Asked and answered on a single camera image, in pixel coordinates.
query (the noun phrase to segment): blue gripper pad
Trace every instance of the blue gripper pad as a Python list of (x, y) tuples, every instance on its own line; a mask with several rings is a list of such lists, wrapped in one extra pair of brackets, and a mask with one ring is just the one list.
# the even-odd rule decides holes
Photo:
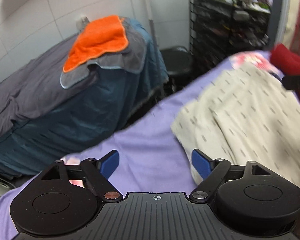
[(203, 179), (206, 179), (211, 173), (210, 160), (205, 159), (196, 150), (192, 151), (191, 162), (197, 172)]
[(119, 166), (119, 153), (115, 151), (112, 155), (102, 162), (100, 167), (100, 173), (106, 178), (112, 175), (112, 173)]

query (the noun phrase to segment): black storage drawer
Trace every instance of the black storage drawer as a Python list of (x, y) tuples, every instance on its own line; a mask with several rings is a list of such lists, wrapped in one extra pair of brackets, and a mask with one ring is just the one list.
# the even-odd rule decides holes
[[(222, 0), (189, 0), (190, 52), (209, 70), (226, 57), (263, 49), (267, 44), (270, 12), (239, 8)], [(249, 20), (235, 21), (235, 11), (246, 11)]]

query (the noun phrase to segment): red fabric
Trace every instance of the red fabric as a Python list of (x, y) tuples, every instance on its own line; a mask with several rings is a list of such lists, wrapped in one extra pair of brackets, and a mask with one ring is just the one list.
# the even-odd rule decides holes
[(288, 50), (283, 44), (277, 45), (270, 56), (270, 63), (285, 75), (300, 75), (300, 56)]

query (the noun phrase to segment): beige patterned cloth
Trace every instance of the beige patterned cloth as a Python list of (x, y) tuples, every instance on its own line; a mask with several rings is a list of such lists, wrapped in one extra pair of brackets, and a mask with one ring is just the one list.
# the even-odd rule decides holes
[[(171, 125), (185, 149), (235, 165), (254, 160), (300, 187), (300, 104), (269, 73), (244, 63), (223, 72)], [(197, 184), (202, 178), (191, 164)]]

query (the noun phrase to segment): purple sheet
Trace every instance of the purple sheet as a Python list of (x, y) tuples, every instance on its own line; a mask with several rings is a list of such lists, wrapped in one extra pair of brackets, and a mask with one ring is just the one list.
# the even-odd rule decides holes
[[(269, 58), (269, 53), (262, 54)], [(158, 103), (128, 129), (116, 132), (98, 146), (71, 156), (80, 160), (90, 157), (100, 159), (111, 150), (118, 150), (120, 165), (109, 181), (124, 196), (130, 191), (186, 192), (189, 195), (196, 185), (186, 154), (173, 136), (170, 125), (180, 108), (197, 98), (202, 89), (226, 69), (231, 69), (229, 60), (223, 61), (184, 90)], [(0, 198), (0, 240), (12, 239), (17, 234), (9, 208), (13, 198), (27, 184)]]

